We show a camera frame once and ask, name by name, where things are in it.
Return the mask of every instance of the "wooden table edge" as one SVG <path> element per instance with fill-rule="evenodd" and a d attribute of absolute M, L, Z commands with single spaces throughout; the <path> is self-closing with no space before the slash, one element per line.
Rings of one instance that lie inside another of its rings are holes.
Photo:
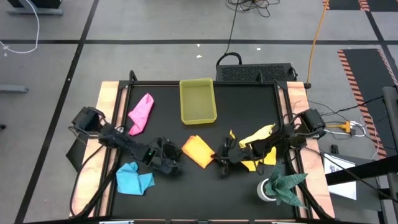
<path fill-rule="evenodd" d="M 101 89 L 98 95 L 98 101 L 96 104 L 96 108 L 102 111 L 106 120 L 110 122 L 112 120 L 112 115 L 114 111 L 114 107 L 116 104 L 116 95 L 118 93 L 119 82 L 102 82 Z M 299 113 L 301 111 L 309 109 L 307 96 L 304 90 L 304 85 L 302 82 L 288 82 L 288 93 L 290 98 L 290 106 L 292 107 L 293 113 Z M 124 102 L 126 100 L 126 88 L 122 90 L 121 101 L 119 104 L 118 118 L 116 119 L 116 125 L 121 125 L 123 110 L 124 110 Z M 282 114 L 285 115 L 287 113 L 285 101 L 284 101 L 284 93 L 280 89 L 279 90 L 280 102 L 282 106 Z M 317 140 L 308 139 L 307 140 L 308 147 L 314 150 L 318 150 Z M 99 143 L 96 139 L 89 139 L 87 142 L 86 152 L 84 156 L 84 161 L 87 157 L 92 155 L 94 151 L 98 148 Z M 320 206 L 329 214 L 331 217 L 334 217 L 333 206 L 331 203 L 331 198 L 328 190 L 328 186 L 326 183 L 325 173 L 323 171 L 322 159 L 320 156 L 314 152 L 309 150 L 301 150 L 302 156 L 302 164 L 304 172 L 308 173 L 306 178 L 307 187 L 309 191 L 314 196 L 315 200 L 320 204 Z M 109 160 L 108 171 L 112 166 L 114 160 L 115 150 L 111 153 L 111 158 Z M 90 198 L 95 193 L 96 189 L 98 189 L 100 176 L 103 168 L 103 161 L 105 157 L 105 149 L 102 149 L 97 155 L 92 158 L 92 161 L 89 161 L 85 168 L 83 168 L 80 178 L 78 180 L 75 195 L 73 198 L 72 208 L 75 213 L 81 211 L 86 203 L 90 200 Z M 297 195 L 303 201 L 302 193 L 297 187 Z M 106 207 L 108 205 L 109 200 L 109 191 L 110 187 L 108 186 L 105 190 L 102 198 L 101 208 L 99 211 L 100 216 L 106 215 Z M 317 218 L 317 215 L 312 210 L 312 214 L 314 218 Z M 305 213 L 305 209 L 300 209 L 300 216 L 302 218 L 306 218 L 307 214 Z"/>

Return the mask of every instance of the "black mat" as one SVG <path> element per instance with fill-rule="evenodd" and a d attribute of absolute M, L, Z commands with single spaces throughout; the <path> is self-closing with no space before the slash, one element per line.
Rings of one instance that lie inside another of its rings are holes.
<path fill-rule="evenodd" d="M 330 10 L 360 10 L 358 0 L 330 0 Z"/>
<path fill-rule="evenodd" d="M 371 12 L 398 12 L 396 0 L 368 0 Z"/>
<path fill-rule="evenodd" d="M 199 135 L 212 149 L 222 144 L 230 129 L 242 139 L 267 124 L 280 124 L 275 89 L 267 87 L 216 86 L 218 118 L 213 124 L 186 126 L 180 118 L 180 92 L 177 86 L 134 86 L 128 111 L 150 93 L 155 104 L 143 134 L 134 137 L 149 142 L 165 136 L 179 147 L 191 135 Z M 128 118 L 127 127 L 132 126 Z M 132 162 L 123 155 L 121 163 Z M 220 168 L 212 162 L 202 169 L 183 155 L 183 175 L 178 178 L 155 175 L 155 186 L 145 196 L 123 195 L 115 191 L 111 215 L 135 219 L 270 219 L 294 218 L 294 208 L 287 204 L 263 202 L 256 193 L 257 184 L 270 176 L 274 166 L 266 166 L 263 176 L 238 165 L 227 179 L 220 179 Z M 140 166 L 139 173 L 151 172 Z"/>
<path fill-rule="evenodd" d="M 394 85 L 388 69 L 376 49 L 353 49 L 343 50 L 343 52 L 346 55 L 364 101 L 381 96 L 383 87 Z M 381 100 L 368 103 L 366 107 L 374 122 L 387 116 L 386 107 Z M 395 146 L 388 119 L 377 122 L 375 126 L 387 155 L 396 155 L 396 150 L 386 148 L 394 148 Z"/>

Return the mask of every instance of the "floor tile line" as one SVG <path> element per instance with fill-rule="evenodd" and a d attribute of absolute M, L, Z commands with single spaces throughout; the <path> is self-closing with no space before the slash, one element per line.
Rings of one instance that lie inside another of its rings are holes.
<path fill-rule="evenodd" d="M 85 40 L 87 38 L 88 31 L 90 29 L 90 25 L 93 21 L 94 14 L 95 14 L 96 8 L 98 6 L 98 2 L 99 2 L 99 0 L 93 1 L 93 5 L 91 6 L 90 12 L 88 14 L 88 18 L 86 20 L 85 27 L 81 34 L 80 40 L 78 42 L 78 46 L 76 48 L 75 55 L 73 56 L 73 60 L 71 62 L 68 74 L 65 78 L 65 83 L 63 84 L 62 91 L 61 91 L 60 97 L 58 99 L 58 103 L 55 107 L 55 111 L 52 116 L 49 129 L 47 130 L 47 134 L 45 135 L 45 139 L 44 139 L 42 148 L 40 150 L 39 156 L 37 158 L 36 165 L 34 167 L 32 176 L 30 177 L 30 180 L 29 180 L 27 189 L 25 191 L 24 197 L 22 199 L 21 205 L 19 207 L 16 219 L 15 219 L 16 224 L 23 223 L 25 220 L 25 216 L 26 216 L 27 210 L 29 208 L 30 201 L 32 200 L 34 190 L 37 185 L 37 181 L 39 180 L 40 173 L 42 171 L 42 168 L 43 168 L 43 165 L 45 162 L 45 158 L 47 157 L 47 153 L 49 151 L 49 147 L 50 147 L 50 144 L 51 144 L 54 132 L 55 132 L 55 128 L 57 127 L 57 124 L 58 124 L 58 121 L 59 121 L 59 118 L 60 118 L 60 115 L 62 112 L 63 104 L 65 103 L 65 100 L 66 100 L 66 97 L 68 94 L 68 90 L 69 90 L 70 84 L 72 82 L 73 75 L 75 74 L 76 66 L 78 64 L 81 51 L 83 49 Z"/>
<path fill-rule="evenodd" d="M 35 44 L 35 40 L 3 39 L 5 44 Z M 39 44 L 79 44 L 80 40 L 39 40 Z M 312 45 L 313 40 L 232 40 L 232 44 Z M 106 40 L 86 39 L 84 44 L 152 45 L 152 44 L 227 44 L 227 39 L 169 39 L 169 40 Z M 318 40 L 317 45 L 398 45 L 398 40 Z"/>
<path fill-rule="evenodd" d="M 391 52 L 390 52 L 390 50 L 388 49 L 388 46 L 387 46 L 387 45 L 389 45 L 389 44 L 387 44 L 387 41 L 384 40 L 384 38 L 383 38 L 383 36 L 382 36 L 382 34 L 381 34 L 381 32 L 380 32 L 380 30 L 379 30 L 377 24 L 376 24 L 376 21 L 374 20 L 374 17 L 373 17 L 373 15 L 372 15 L 372 13 L 371 13 L 371 12 L 368 12 L 368 11 L 366 11 L 365 13 L 366 13 L 366 16 L 367 16 L 368 19 L 369 19 L 369 22 L 370 22 L 370 24 L 371 24 L 371 27 L 372 27 L 372 29 L 373 29 L 374 34 L 376 35 L 378 41 L 380 41 L 380 43 L 381 43 L 381 44 L 380 44 L 381 49 L 382 49 L 383 52 L 384 52 L 384 56 L 385 56 L 385 58 L 387 59 L 389 65 L 390 65 L 390 67 L 391 67 L 391 70 L 393 71 L 393 73 L 394 73 L 395 76 L 398 76 L 398 67 L 397 67 L 397 64 L 395 63 L 395 60 L 394 60 L 394 58 L 392 57 Z"/>

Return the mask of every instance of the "gray floor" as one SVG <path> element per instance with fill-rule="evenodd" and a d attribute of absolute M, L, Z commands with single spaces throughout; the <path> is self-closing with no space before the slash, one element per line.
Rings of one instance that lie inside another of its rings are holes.
<path fill-rule="evenodd" d="M 40 39 L 73 39 L 81 36 L 93 0 L 64 0 L 62 17 L 40 16 Z M 35 20 L 31 16 L 9 16 L 11 8 L 0 0 L 0 39 L 33 39 Z M 322 13 L 322 1 L 282 0 L 270 7 L 271 17 L 257 12 L 239 13 L 234 39 L 311 40 Z M 397 14 L 373 13 L 383 37 L 398 40 Z M 88 39 L 227 39 L 233 11 L 224 1 L 100 0 Z M 320 33 L 323 40 L 376 40 L 363 11 L 328 11 Z M 11 45 L 23 50 L 31 45 Z M 318 45 L 312 67 L 313 88 L 309 99 L 334 109 L 355 105 L 346 75 L 337 57 L 338 49 L 376 48 L 378 45 Z M 25 222 L 67 218 L 69 197 L 76 172 L 65 154 L 74 141 L 67 127 L 82 106 L 94 106 L 102 81 L 125 80 L 133 69 L 139 80 L 181 80 L 215 77 L 215 63 L 225 44 L 99 45 L 86 44 L 81 53 L 66 102 Z M 290 62 L 304 81 L 310 45 L 232 45 L 244 63 Z M 398 60 L 398 46 L 389 46 Z M 0 56 L 1 83 L 26 85 L 26 95 L 0 94 L 0 221 L 12 223 L 48 130 L 76 45 L 39 45 L 27 55 Z M 236 63 L 227 58 L 224 64 Z M 326 111 L 317 105 L 312 107 Z M 343 113 L 358 121 L 361 113 Z M 337 144 L 342 154 L 370 158 L 375 148 L 366 138 L 336 141 L 325 136 L 320 147 Z M 338 218 L 377 223 L 377 213 L 334 205 Z"/>

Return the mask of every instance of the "orange cloth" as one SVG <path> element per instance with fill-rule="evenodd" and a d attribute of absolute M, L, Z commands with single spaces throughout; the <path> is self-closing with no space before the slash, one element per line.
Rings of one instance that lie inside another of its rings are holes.
<path fill-rule="evenodd" d="M 211 155 L 214 154 L 214 151 L 199 136 L 190 136 L 182 146 L 182 151 L 202 168 L 206 168 L 213 160 Z"/>

